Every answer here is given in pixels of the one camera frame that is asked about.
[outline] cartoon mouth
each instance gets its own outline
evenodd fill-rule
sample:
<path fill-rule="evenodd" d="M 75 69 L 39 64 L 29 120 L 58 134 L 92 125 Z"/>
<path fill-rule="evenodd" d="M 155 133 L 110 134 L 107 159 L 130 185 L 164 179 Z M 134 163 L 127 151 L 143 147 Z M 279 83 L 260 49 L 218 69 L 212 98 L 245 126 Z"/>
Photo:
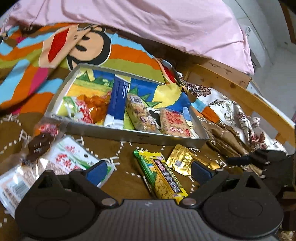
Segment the cartoon mouth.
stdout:
<path fill-rule="evenodd" d="M 55 57 L 57 56 L 59 51 L 65 45 L 68 32 L 69 32 L 69 29 L 65 29 L 64 31 L 59 32 L 54 36 L 51 48 L 48 52 L 48 61 L 49 62 L 52 62 L 55 59 Z"/>

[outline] red logo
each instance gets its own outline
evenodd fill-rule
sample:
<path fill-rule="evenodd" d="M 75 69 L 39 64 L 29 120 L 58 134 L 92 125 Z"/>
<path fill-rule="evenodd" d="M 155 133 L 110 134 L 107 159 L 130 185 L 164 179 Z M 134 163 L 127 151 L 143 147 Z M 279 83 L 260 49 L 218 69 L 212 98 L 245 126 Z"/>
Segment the red logo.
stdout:
<path fill-rule="evenodd" d="M 187 135 L 187 136 L 190 136 L 190 132 L 189 132 L 188 129 L 185 129 L 185 132 L 186 132 L 186 135 Z"/>

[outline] gold foil wrapper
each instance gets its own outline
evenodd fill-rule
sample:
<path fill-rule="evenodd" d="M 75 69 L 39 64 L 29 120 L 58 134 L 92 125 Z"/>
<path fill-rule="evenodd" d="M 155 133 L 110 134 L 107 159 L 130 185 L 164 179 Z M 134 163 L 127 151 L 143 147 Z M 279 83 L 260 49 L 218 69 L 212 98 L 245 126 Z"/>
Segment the gold foil wrapper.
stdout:
<path fill-rule="evenodd" d="M 189 151 L 189 149 L 184 146 L 181 146 L 180 144 L 177 144 L 175 146 L 170 157 L 166 161 L 166 164 L 176 172 L 184 176 L 190 176 L 191 164 L 193 161 L 199 161 L 200 163 L 212 170 L 221 168 L 221 166 L 214 161 L 207 162 L 205 160 L 193 157 L 193 154 Z"/>

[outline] black circular disc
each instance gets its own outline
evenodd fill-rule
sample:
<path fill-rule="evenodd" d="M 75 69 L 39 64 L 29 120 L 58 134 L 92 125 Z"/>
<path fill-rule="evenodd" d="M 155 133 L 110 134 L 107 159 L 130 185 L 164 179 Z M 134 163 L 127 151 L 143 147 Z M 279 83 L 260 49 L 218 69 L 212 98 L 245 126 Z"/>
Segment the black circular disc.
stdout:
<path fill-rule="evenodd" d="M 95 206 L 89 198 L 69 191 L 30 197 L 30 202 L 21 202 L 15 213 L 20 230 L 41 240 L 72 237 L 87 228 L 94 215 Z"/>
<path fill-rule="evenodd" d="M 275 198 L 263 197 L 259 193 L 254 195 L 251 190 L 248 193 L 248 188 L 241 193 L 228 191 L 215 194 L 205 202 L 202 210 L 215 229 L 243 239 L 270 235 L 283 219 L 283 211 Z"/>

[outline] pink sheet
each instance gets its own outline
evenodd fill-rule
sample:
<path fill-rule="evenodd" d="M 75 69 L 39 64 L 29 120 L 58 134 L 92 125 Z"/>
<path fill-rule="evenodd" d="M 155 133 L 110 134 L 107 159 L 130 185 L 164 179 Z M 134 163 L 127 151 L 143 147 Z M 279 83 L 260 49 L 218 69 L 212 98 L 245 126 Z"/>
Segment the pink sheet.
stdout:
<path fill-rule="evenodd" d="M 5 29 L 18 22 L 107 25 L 254 74 L 247 37 L 222 0 L 20 0 Z"/>

